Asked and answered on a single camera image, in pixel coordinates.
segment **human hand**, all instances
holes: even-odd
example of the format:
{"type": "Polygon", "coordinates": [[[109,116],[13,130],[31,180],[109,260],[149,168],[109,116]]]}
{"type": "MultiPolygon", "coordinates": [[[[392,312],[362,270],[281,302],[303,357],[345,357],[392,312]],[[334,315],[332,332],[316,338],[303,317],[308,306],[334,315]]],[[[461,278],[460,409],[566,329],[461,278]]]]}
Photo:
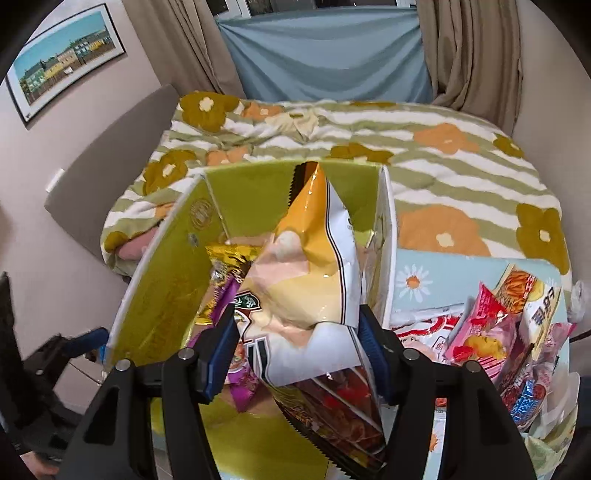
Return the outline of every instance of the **human hand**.
{"type": "Polygon", "coordinates": [[[35,475],[35,478],[43,478],[46,475],[57,475],[59,471],[58,467],[44,463],[35,452],[28,452],[21,455],[21,460],[31,473],[35,475]]]}

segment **blue fabric over window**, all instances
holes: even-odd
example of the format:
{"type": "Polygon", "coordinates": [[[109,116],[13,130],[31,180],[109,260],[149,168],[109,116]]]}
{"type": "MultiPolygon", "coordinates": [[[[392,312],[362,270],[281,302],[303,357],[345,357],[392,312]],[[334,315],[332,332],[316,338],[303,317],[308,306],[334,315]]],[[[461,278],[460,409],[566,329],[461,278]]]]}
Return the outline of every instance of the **blue fabric over window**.
{"type": "Polygon", "coordinates": [[[416,9],[326,8],[218,24],[250,99],[433,99],[416,9]]]}

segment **gray headboard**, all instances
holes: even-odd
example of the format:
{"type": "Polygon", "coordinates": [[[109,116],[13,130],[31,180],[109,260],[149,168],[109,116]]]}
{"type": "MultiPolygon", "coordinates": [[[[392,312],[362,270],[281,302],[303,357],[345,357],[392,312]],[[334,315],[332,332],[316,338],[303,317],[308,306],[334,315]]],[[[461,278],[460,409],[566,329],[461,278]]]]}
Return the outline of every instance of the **gray headboard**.
{"type": "Polygon", "coordinates": [[[177,104],[172,85],[148,95],[100,134],[47,195],[45,209],[101,261],[100,234],[107,214],[148,162],[177,104]]]}

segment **green logo on bag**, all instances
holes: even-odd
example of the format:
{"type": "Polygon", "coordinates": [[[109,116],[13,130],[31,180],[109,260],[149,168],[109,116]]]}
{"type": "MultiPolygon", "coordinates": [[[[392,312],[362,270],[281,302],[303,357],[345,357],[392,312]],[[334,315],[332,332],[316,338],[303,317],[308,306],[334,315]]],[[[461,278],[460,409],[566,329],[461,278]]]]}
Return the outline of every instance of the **green logo on bag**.
{"type": "Polygon", "coordinates": [[[234,299],[234,305],[241,310],[260,310],[261,302],[250,290],[244,291],[234,299]]]}

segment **bedspread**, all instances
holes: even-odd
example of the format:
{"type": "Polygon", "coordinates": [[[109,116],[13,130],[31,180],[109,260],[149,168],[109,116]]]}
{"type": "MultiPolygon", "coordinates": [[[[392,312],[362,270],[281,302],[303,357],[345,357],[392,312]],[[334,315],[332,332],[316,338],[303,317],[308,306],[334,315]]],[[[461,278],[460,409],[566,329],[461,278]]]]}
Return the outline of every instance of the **bedspread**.
{"type": "Polygon", "coordinates": [[[391,102],[181,98],[144,171],[109,212],[106,263],[133,275],[154,229],[202,168],[299,158],[388,166],[400,248],[541,258],[571,290],[560,204],[519,146],[474,116],[391,102]]]}

